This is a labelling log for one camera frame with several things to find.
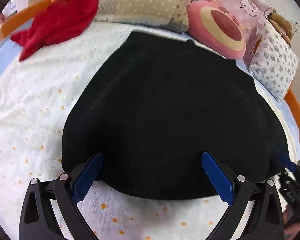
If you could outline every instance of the strawberry bear plush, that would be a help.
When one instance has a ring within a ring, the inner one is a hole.
[[[246,51],[244,26],[215,0],[194,1],[187,6],[189,29],[199,42],[226,58],[241,59]]]

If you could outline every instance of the red cloth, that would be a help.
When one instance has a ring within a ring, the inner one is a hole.
[[[34,16],[29,29],[17,32],[11,40],[23,46],[19,61],[38,49],[67,41],[80,35],[92,22],[98,0],[55,0]]]

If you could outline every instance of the blue gripper pad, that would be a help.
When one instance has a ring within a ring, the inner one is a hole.
[[[234,188],[226,175],[223,173],[222,169],[208,152],[202,154],[201,161],[202,167],[207,173],[221,200],[223,202],[227,202],[229,205],[232,205],[234,201]]]
[[[296,165],[290,161],[289,156],[285,153],[279,153],[276,157],[277,161],[280,163],[280,165],[284,168],[288,168],[289,171],[295,172],[296,171]]]
[[[103,166],[103,156],[97,153],[85,166],[84,170],[80,173],[77,180],[72,185],[72,198],[73,204],[84,200],[91,185],[99,174]]]

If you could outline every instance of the metal screw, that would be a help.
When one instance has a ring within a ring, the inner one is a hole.
[[[238,181],[241,181],[241,182],[245,182],[246,181],[246,178],[244,176],[242,176],[242,175],[239,175],[237,177],[237,179],[238,179]]]
[[[273,186],[273,185],[274,185],[274,182],[273,182],[272,179],[268,179],[268,180],[267,180],[267,183],[268,183],[268,185],[270,185],[270,186]]]
[[[64,173],[60,175],[60,180],[66,180],[68,179],[68,174]]]
[[[38,182],[38,179],[37,179],[37,178],[34,178],[34,179],[31,179],[31,182],[30,182],[30,183],[31,183],[32,185],[34,185],[34,184],[36,184],[37,182]]]

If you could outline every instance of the blue blanket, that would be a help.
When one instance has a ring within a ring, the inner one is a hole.
[[[29,28],[31,23],[32,19],[19,26],[16,31]],[[0,43],[0,75],[21,50],[20,45],[10,40],[10,35]]]

